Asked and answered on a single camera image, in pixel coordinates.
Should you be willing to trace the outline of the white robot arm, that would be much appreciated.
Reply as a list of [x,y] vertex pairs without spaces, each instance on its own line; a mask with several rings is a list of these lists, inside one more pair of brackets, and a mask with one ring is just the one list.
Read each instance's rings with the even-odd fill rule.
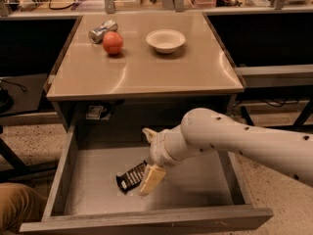
[[152,193],[166,170],[212,151],[240,154],[308,186],[313,186],[313,135],[251,126],[213,110],[188,111],[172,129],[145,128],[153,163],[146,167],[139,194]]

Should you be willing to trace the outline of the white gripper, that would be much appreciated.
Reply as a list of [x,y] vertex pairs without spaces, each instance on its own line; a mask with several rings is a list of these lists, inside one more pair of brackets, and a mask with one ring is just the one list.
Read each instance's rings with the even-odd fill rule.
[[182,133],[177,129],[164,129],[161,132],[156,132],[147,127],[143,128],[142,132],[150,143],[150,157],[155,163],[146,166],[144,177],[139,186],[138,195],[144,197],[151,194],[166,175],[166,170],[163,167],[175,166],[182,162],[178,153]]

